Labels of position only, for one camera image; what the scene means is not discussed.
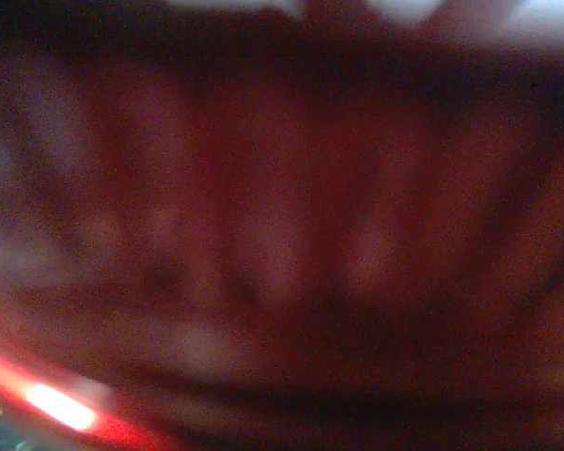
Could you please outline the red jar lid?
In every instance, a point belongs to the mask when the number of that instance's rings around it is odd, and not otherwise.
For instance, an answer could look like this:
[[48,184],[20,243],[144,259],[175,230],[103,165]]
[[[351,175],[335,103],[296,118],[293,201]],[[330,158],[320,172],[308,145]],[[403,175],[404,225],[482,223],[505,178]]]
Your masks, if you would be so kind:
[[564,450],[564,1],[0,1],[0,406]]

